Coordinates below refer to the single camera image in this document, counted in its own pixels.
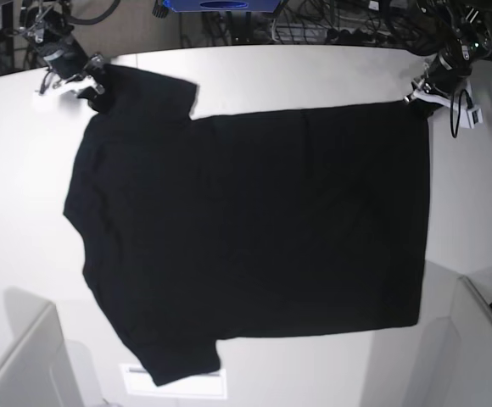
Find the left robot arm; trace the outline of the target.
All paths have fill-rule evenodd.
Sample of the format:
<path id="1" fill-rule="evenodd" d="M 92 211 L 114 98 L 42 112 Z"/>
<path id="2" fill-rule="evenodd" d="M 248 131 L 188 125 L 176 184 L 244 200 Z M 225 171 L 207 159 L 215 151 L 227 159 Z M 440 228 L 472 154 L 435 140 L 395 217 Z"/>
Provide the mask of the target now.
<path id="1" fill-rule="evenodd" d="M 492 51 L 492 37 L 484 22 L 485 12 L 460 1 L 420 1 L 419 9 L 434 17 L 439 26 L 441 49 L 412 81 L 405 103 L 424 117 L 446 107 L 472 73 L 472 64 Z"/>

